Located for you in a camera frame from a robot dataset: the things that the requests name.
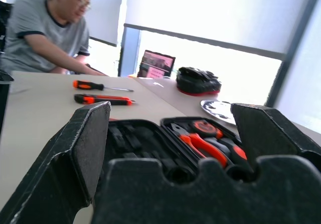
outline paper plate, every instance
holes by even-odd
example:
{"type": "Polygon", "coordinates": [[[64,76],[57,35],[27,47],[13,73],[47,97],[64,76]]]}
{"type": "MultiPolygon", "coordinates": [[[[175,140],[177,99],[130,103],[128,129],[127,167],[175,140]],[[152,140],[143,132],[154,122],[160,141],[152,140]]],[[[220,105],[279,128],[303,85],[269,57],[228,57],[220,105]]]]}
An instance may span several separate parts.
{"type": "Polygon", "coordinates": [[[234,117],[231,113],[231,104],[229,102],[218,100],[203,100],[201,101],[202,109],[210,115],[225,121],[229,124],[236,125],[234,117]]]}

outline black tool case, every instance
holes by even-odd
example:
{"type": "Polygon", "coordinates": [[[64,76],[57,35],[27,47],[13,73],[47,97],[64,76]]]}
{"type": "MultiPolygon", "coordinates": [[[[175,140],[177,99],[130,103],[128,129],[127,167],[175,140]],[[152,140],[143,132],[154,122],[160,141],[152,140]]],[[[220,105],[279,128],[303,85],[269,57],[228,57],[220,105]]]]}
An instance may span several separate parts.
{"type": "Polygon", "coordinates": [[[321,223],[321,148],[277,110],[232,105],[239,138],[200,117],[164,119],[160,126],[108,123],[109,107],[75,112],[0,212],[1,224],[73,223],[90,201],[94,224],[321,223]],[[170,128],[188,129],[195,120],[244,149],[250,169],[200,159],[170,128]]]}

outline table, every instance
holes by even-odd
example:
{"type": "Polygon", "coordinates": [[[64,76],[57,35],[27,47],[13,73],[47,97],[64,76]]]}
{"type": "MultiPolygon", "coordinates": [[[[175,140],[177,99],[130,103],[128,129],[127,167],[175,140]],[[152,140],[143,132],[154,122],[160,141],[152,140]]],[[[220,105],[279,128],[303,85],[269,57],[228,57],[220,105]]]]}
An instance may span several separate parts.
{"type": "MultiPolygon", "coordinates": [[[[128,96],[137,101],[133,106],[113,106],[114,119],[146,119],[159,124],[160,119],[184,116],[210,117],[199,107],[203,97],[193,97],[176,90],[170,79],[148,80],[110,78],[88,75],[59,75],[14,72],[5,122],[0,142],[0,209],[10,198],[47,141],[82,105],[73,100],[76,93],[101,94],[72,87],[73,80],[89,80],[110,87],[130,88],[134,92],[106,90],[105,95],[128,96]]],[[[236,132],[236,128],[227,125],[236,132]]],[[[298,125],[317,143],[321,135],[298,125]]],[[[90,222],[92,208],[81,210],[74,223],[90,222]]]]}

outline gray t-shirt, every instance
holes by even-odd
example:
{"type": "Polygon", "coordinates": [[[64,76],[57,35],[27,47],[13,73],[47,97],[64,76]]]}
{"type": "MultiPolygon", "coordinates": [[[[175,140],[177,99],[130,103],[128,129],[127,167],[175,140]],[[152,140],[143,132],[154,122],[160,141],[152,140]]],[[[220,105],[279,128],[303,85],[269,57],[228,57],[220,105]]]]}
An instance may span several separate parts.
{"type": "Polygon", "coordinates": [[[16,0],[8,21],[5,53],[0,69],[27,72],[50,72],[56,65],[37,55],[24,36],[41,34],[69,56],[89,56],[89,31],[82,18],[74,24],[59,24],[49,13],[47,0],[16,0]]]}

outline glasses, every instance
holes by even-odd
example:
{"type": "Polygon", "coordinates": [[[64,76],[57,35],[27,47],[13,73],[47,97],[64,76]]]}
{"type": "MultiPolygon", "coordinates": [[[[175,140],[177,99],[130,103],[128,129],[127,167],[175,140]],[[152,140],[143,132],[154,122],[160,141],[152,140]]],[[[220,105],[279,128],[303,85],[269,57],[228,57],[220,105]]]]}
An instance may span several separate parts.
{"type": "Polygon", "coordinates": [[[79,7],[85,7],[87,11],[91,9],[90,3],[87,2],[86,0],[78,0],[78,2],[79,2],[79,7]]]}

